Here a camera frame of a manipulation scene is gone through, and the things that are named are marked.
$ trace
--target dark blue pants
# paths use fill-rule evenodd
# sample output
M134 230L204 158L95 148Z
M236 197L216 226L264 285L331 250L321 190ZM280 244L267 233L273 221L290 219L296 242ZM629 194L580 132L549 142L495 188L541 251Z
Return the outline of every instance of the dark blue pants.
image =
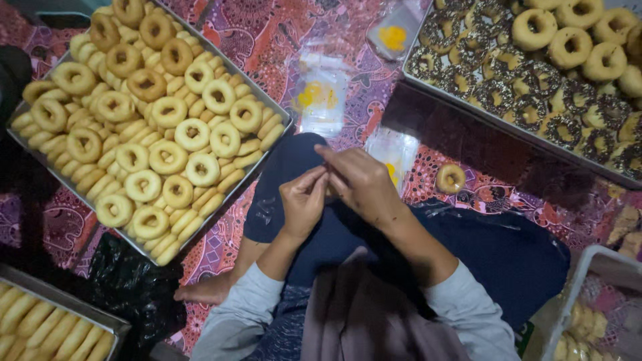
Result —
M313 149L325 145L316 134L285 137L265 164L244 234L270 243L284 223L279 186L323 163ZM471 270L517 329L564 286L568 248L551 233L514 213L481 215L438 200L410 206L421 224ZM357 246L371 252L377 274L389 282L409 283L409 267L383 235L342 202L332 202L300 248L286 282L311 286L324 267L341 264Z

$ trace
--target person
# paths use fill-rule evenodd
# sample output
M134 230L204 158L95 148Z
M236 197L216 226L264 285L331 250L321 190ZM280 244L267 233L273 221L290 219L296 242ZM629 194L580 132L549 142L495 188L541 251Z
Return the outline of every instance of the person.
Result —
M516 215L480 220L440 202L409 207L386 166L360 148L334 152L323 138L299 134L279 144L265 169L234 268L175 293L176 300L219 305L208 315L193 360L389 359L400 353L403 359L518 360L512 324L476 277L510 305L514 322L524 322L563 287L568 250L548 232ZM327 204L327 189L340 202ZM448 212L456 216L431 216ZM445 223L453 221L458 226ZM480 248L470 242L472 234L497 241ZM368 279L370 271L342 265L356 249L366 249L362 258L377 281ZM487 260L492 266L476 261L484 252L493 255ZM497 273L501 264L515 268L516 262L526 271ZM337 266L349 272L322 279ZM416 308L409 311L406 300ZM330 315L343 328L337 330ZM384 335L354 331L363 327L383 328Z

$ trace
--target gray sleeve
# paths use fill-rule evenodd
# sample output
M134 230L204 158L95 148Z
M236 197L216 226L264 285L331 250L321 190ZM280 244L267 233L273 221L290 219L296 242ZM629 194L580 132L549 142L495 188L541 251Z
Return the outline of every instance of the gray sleeve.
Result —
M461 261L447 280L427 290L426 299L438 321L457 332L471 360L519 360L501 307Z
M232 361L249 356L272 322L283 284L263 274L254 263L225 301L210 310L191 359Z

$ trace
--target black plastic bag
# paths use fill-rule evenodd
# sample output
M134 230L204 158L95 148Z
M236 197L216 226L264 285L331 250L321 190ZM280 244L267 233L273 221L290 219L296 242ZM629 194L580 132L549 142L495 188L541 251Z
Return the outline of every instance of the black plastic bag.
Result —
M177 260L158 267L124 240L102 236L91 260L86 298L132 324L120 360L147 359L156 343L185 327L185 306L173 299L182 276Z

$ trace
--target rectangular tray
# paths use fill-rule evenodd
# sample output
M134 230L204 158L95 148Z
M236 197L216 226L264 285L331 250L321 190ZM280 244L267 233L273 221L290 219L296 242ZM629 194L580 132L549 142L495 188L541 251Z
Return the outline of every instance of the rectangular tray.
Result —
M606 8L626 6L627 8L635 9L633 7L634 2L635 1L630 1L630 0L613 0L613 1L606 0L604 5ZM422 26L426 21L426 18L428 17L428 15L432 12L432 9L433 9L433 5L430 4L429 9L426 12L426 15L424 16L424 19L421 22ZM415 35L415 40L413 41L412 48L418 45L419 45L419 31ZM406 72L406 65L408 63L408 59L410 58L411 54L412 54L412 49L408 52L403 62L403 67L402 67L402 72L404 75L403 82L407 83L408 85L418 90L419 92L425 95L428 95L434 99L437 99L450 107L456 108L459 111L462 111L470 115L471 117L478 119L515 138L518 138L538 149L541 149L549 154L553 154L559 158L562 158L571 164L575 164L577 166L587 168L588 170L591 170L595 174L601 175L602 177L609 179L610 181L613 181L615 183L618 183L628 189L642 189L642 181L628 178L622 175L621 173L618 173L614 170L611 170L605 167L602 164L596 163L590 159L586 159L585 157L582 157L581 155L573 153L570 150L562 148L561 146L555 145L547 141L546 139L537 136L536 134L527 132L526 130L519 128L516 125L513 125L507 121L504 121L501 118L497 117L496 115L491 114L486 110L475 107L469 102L463 99L460 99L450 94L449 92L443 91L438 87L422 82L418 78Z
M125 335L129 329L132 328L131 325L129 325L129 322L110 315L109 313L104 312L89 303L85 303L74 296L55 288L54 286L49 285L48 283L31 277L30 275L3 263L0 263L0 279L12 286L18 286L39 299L45 300L56 307L75 314L76 316L87 319L113 333L114 336L116 336L116 340L112 345L112 350L109 353L107 360L112 361L117 358L118 351L125 341Z
M274 112L276 114L281 115L281 118L283 119L283 123L285 124L285 127L286 127L285 130L283 131L283 134L281 134L281 137L284 134L287 134L287 132L293 126L294 122L290 118L290 115L276 101L272 100L272 98L270 98L269 95L267 95L258 85L256 85L252 81L252 79L250 79L249 76L247 76L242 70L240 70L236 65L234 65L234 63L232 63L232 61L229 58L227 58L225 56L225 54L223 54L218 48L216 48L216 46L214 46L214 44L212 44L209 40L207 40L201 33L196 31L196 29L194 29L185 20L183 20L181 17L176 15L174 12L172 12L164 4L162 4L162 3L160 3L160 2L158 2L156 0L152 0L152 2L154 2L154 4L156 4L157 6L163 8L163 10L165 10L168 14L170 14L174 18L174 20L176 20L181 25L183 25L183 28L186 31L188 31L192 36L198 38L200 40L201 46L206 51L211 51L212 54L218 55L219 57L221 57L223 59L223 63L225 64L225 67L227 68L228 72L231 75L240 74L243 77L243 81L247 85L249 85L250 88L252 88L252 94L256 95L257 99L259 101L262 101L267 107L272 108L272 110L274 110ZM71 57L71 53L67 52L60 58L59 64L62 63L62 62L72 62L72 61L74 61L74 60ZM47 72L47 74L44 76L43 79L49 79L51 77L51 72L54 69L55 69L55 67L50 69L49 72ZM55 170L52 167L50 167L49 164L47 163L47 158L46 158L46 156L44 154L38 152L37 150L30 149L29 146L27 145L27 140L22 138L18 134L18 132L14 132L11 129L12 121L17 116L21 115L22 113L29 111L29 109L30 109L30 106L25 101L22 101L20 103L20 105L18 105L18 107L16 108L15 112L13 112L11 118L6 123L7 133L12 138L14 138L15 141L18 142L18 144L20 144L25 149L25 151L29 152L40 163L42 163L42 165L44 165L49 170L49 172L51 174L53 174L53 176L56 177L60 181L60 183L64 184L67 188L69 188L69 190L72 193L74 193L76 195L76 197L80 198L83 202L85 202L87 207L91 208L93 211L96 211L96 208L94 207L94 205L91 202L89 202L83 195L81 195L78 192L76 192L75 184L73 182L71 182L71 179L69 179L67 177L64 177L57 170ZM239 189L240 187L243 187L248 178L254 176L255 170L270 155L271 152L272 152L271 150L265 152L263 154L263 156L261 157L261 159L257 163L245 167L245 178L243 178L243 180L241 180L241 182L239 182L236 185L236 187L234 187L234 189L230 193L228 193L228 195L225 197L225 200L223 201L223 203L219 206L219 208L216 209L216 211L212 212L212 214L209 215L209 217L207 217L207 219L205 219L205 222L203 222L201 227L196 232L194 232L194 234L192 234L192 236L187 241L185 241L185 243L183 243L183 245L180 248L180 251L182 251L182 249L185 246L187 246L188 243L192 241L192 239L196 238L197 236L202 236L201 232L204 229L209 229L209 227L211 227L213 225L213 224L210 224L210 221L216 216L216 212L218 212L218 210L221 209L221 207L225 207L228 204L228 202L230 201L230 198L233 196L233 194L235 194L236 190ZM143 249L143 245L141 245L140 243L137 243L135 240L131 239L131 237L129 237L124 230L118 229L118 228L115 228L114 230L121 237L123 237L130 245L132 245L133 248L135 248L138 252L140 252L143 256L146 256L155 265L158 265L158 263L156 263L156 260L153 259L152 257L150 257L150 252L148 252L148 251Z

